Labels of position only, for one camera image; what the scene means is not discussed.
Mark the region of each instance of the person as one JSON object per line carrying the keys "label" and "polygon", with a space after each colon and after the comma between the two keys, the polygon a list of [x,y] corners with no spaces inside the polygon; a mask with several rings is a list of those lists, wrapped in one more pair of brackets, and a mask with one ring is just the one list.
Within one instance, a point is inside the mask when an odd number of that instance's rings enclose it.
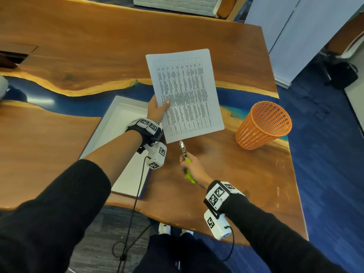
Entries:
{"label": "person", "polygon": [[[169,105],[167,101],[158,107],[153,96],[148,104],[148,119],[159,124]],[[2,216],[0,272],[66,272],[75,245],[100,212],[112,185],[142,141],[138,131],[125,132],[76,161],[34,200]],[[181,169],[189,169],[193,179],[209,191],[217,181],[207,174],[197,157],[189,157],[191,163],[180,158]],[[220,209],[272,272],[345,272],[244,195],[230,195]],[[147,253],[134,272],[178,272],[177,259],[183,272],[230,272],[201,240],[188,232],[179,239],[167,232],[151,236]]]}

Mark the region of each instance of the leg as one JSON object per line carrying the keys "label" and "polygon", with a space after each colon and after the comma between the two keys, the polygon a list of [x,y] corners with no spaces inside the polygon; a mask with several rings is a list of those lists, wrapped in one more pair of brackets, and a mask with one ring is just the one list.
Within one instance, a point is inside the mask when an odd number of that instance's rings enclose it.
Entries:
{"label": "leg", "polygon": [[145,253],[139,265],[133,272],[178,273],[176,267],[176,248],[177,239],[172,237],[170,234],[164,233],[150,236],[147,253]]}
{"label": "leg", "polygon": [[183,273],[231,273],[201,239],[195,239],[190,233],[180,238],[180,261]]}

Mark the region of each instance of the printed document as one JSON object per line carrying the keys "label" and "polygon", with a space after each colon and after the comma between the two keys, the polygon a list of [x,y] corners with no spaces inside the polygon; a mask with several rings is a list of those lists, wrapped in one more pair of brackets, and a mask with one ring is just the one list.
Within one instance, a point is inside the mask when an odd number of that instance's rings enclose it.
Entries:
{"label": "printed document", "polygon": [[167,143],[224,129],[208,49],[146,58],[158,106],[171,102],[162,120]]}

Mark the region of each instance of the person's right arm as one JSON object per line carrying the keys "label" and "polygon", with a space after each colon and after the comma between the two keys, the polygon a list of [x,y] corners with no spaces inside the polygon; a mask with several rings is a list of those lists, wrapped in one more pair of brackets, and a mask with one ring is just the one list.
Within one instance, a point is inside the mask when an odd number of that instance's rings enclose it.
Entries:
{"label": "person's right arm", "polygon": [[[180,158],[181,169],[187,168],[193,179],[208,192],[217,181],[206,173],[197,157],[190,153],[188,156],[191,163]],[[345,272],[297,232],[241,194],[230,195],[219,211],[239,228],[272,272]]]}

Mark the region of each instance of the black cable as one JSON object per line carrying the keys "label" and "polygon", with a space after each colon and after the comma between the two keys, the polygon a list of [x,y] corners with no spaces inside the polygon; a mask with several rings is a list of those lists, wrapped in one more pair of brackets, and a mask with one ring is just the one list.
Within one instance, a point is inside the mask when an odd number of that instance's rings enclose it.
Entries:
{"label": "black cable", "polygon": [[[129,251],[129,249],[134,245],[134,243],[136,243],[136,241],[145,233],[146,230],[148,230],[148,228],[151,226],[149,225],[147,228],[145,228],[143,230],[143,232],[141,232],[141,234],[137,237],[137,239],[129,246],[128,249],[126,249],[126,244],[128,243],[128,238],[129,238],[129,234],[130,234],[130,228],[131,228],[131,222],[133,220],[133,216],[134,216],[134,211],[135,211],[135,207],[136,207],[136,202],[138,201],[138,196],[139,196],[139,191],[140,191],[140,187],[142,185],[142,181],[143,181],[143,173],[144,173],[144,166],[145,166],[145,161],[147,160],[147,158],[150,159],[150,157],[148,156],[145,156],[144,158],[144,162],[143,162],[143,169],[142,169],[142,176],[140,177],[140,183],[139,183],[139,188],[138,188],[138,192],[137,192],[137,196],[135,197],[135,202],[134,202],[134,207],[133,207],[133,211],[131,212],[131,217],[130,217],[130,222],[129,222],[129,228],[128,228],[128,233],[126,235],[126,239],[125,239],[125,242],[123,241],[118,241],[116,243],[114,243],[114,245],[112,246],[112,255],[114,257],[117,257],[119,258],[119,266],[118,266],[118,270],[117,270],[117,273],[120,272],[120,267],[121,267],[121,262],[123,261],[124,264],[123,264],[123,268],[121,269],[121,272],[123,273],[124,272],[124,268],[125,268],[125,263],[126,263],[126,254],[127,252]],[[121,254],[121,256],[116,256],[115,253],[114,253],[114,248],[116,246],[116,244],[118,243],[123,243],[124,244],[124,248],[123,248],[123,252]]]}
{"label": "black cable", "polygon": [[234,244],[235,244],[235,236],[234,236],[233,228],[231,228],[230,226],[225,226],[225,229],[227,229],[227,228],[230,228],[231,232],[233,233],[233,246],[231,247],[229,255],[225,259],[223,259],[222,262],[225,262],[230,258],[231,254],[233,253]]}

